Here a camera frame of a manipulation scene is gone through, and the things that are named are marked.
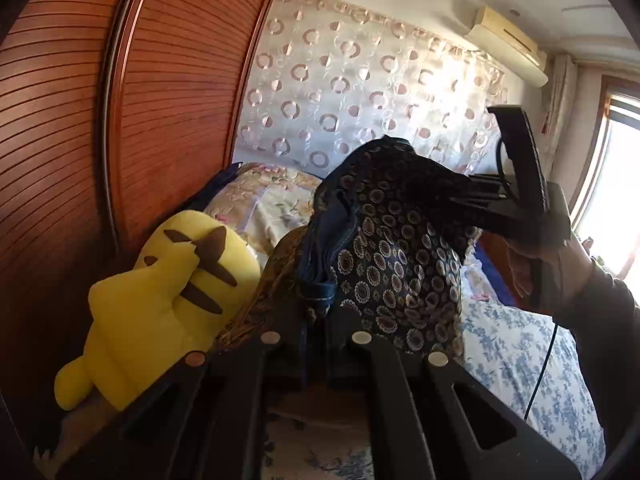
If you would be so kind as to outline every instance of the pikachu plush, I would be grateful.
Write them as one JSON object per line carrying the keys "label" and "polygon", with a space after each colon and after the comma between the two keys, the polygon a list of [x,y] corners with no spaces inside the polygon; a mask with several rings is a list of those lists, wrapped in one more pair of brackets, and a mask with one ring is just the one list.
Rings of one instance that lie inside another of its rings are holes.
{"label": "pikachu plush", "polygon": [[94,322],[82,356],[56,376],[56,401],[72,410],[95,387],[124,410],[185,354],[209,350],[259,279],[234,231],[197,211],[169,218],[133,270],[92,286]]}

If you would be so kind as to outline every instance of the brown stripe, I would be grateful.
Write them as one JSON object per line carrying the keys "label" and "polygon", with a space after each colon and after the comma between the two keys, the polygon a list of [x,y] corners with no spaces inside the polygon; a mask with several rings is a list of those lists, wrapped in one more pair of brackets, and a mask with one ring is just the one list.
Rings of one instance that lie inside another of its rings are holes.
{"label": "brown stripe", "polygon": [[234,276],[225,269],[219,262],[212,262],[210,260],[201,260],[198,265],[200,269],[206,270],[209,274],[212,274],[217,279],[225,282],[227,285],[238,286],[238,282]]}
{"label": "brown stripe", "polygon": [[217,304],[214,300],[212,300],[191,282],[187,283],[180,295],[185,300],[191,301],[191,303],[199,306],[207,312],[210,312],[212,314],[222,314],[222,309],[220,308],[219,304]]}

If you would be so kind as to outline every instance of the black cable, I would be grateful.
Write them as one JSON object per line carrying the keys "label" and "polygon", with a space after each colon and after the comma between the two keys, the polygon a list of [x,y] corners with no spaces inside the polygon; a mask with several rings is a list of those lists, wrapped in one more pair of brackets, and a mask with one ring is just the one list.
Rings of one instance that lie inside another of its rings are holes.
{"label": "black cable", "polygon": [[[558,304],[561,304],[562,298],[564,297],[564,275],[562,274],[562,261],[560,259],[560,250],[558,250],[558,270],[560,273],[560,287],[559,287],[559,298]],[[538,377],[538,382],[536,383],[536,387],[533,388],[533,393],[531,394],[531,398],[529,399],[529,405],[527,406],[527,411],[524,412],[524,421],[526,422],[529,418],[529,412],[531,407],[533,406],[533,400],[536,398],[536,394],[538,392],[538,388],[540,387],[540,383],[542,382],[542,377],[545,375],[546,364],[549,362],[549,358],[551,357],[551,351],[554,347],[554,342],[556,341],[556,334],[558,333],[558,323],[555,323],[554,332],[551,335],[551,342],[549,343],[549,350],[546,351],[545,362],[542,363],[542,370],[540,370],[540,376]]]}
{"label": "black cable", "polygon": [[498,139],[498,142],[495,145],[495,165],[498,168],[498,176],[500,177],[500,181],[502,182],[502,187],[504,188],[508,197],[516,204],[518,204],[518,197],[511,190],[509,181],[504,176],[504,170],[502,169],[502,137]]}

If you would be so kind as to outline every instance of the sheer curtain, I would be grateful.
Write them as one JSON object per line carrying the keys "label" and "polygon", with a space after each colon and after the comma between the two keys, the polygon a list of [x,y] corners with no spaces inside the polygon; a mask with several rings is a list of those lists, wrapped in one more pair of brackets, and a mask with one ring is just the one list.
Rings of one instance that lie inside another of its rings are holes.
{"label": "sheer curtain", "polygon": [[481,51],[340,0],[275,0],[238,124],[235,160],[326,176],[389,135],[472,173],[500,136],[504,73]]}
{"label": "sheer curtain", "polygon": [[549,81],[550,98],[545,123],[538,139],[540,166],[545,178],[551,175],[560,137],[567,128],[574,106],[578,67],[568,54],[556,56],[553,77]]}

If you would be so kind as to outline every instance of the window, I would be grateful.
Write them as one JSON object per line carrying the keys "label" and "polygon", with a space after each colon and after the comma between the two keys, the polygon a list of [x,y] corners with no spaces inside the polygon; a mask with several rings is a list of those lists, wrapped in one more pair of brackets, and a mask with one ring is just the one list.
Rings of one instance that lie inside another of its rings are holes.
{"label": "window", "polygon": [[572,210],[591,255],[640,299],[640,85],[603,79],[590,165]]}

